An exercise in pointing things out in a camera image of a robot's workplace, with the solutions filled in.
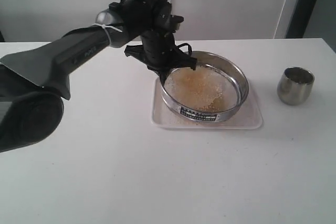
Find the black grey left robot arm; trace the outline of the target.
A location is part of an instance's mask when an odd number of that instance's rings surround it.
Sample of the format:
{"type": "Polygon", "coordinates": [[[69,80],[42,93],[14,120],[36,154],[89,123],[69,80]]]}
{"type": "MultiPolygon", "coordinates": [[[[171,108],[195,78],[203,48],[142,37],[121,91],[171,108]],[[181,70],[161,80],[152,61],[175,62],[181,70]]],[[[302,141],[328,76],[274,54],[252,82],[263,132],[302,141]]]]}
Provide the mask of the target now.
{"type": "Polygon", "coordinates": [[[1,58],[1,151],[36,144],[53,133],[70,99],[69,76],[107,47],[125,48],[165,80],[175,68],[195,69],[192,49],[176,45],[184,18],[168,0],[120,0],[93,25],[66,33],[41,47],[1,58]]]}

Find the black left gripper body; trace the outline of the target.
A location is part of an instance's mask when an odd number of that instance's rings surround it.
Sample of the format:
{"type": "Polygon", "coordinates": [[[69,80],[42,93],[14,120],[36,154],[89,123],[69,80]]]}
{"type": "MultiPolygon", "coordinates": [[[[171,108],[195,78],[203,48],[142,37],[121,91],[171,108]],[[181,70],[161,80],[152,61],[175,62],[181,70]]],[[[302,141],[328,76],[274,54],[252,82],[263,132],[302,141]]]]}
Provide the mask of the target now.
{"type": "Polygon", "coordinates": [[[178,60],[188,56],[187,52],[181,50],[188,44],[176,45],[172,33],[149,30],[140,37],[142,44],[126,46],[124,53],[145,64],[149,70],[178,68],[178,60]]]}

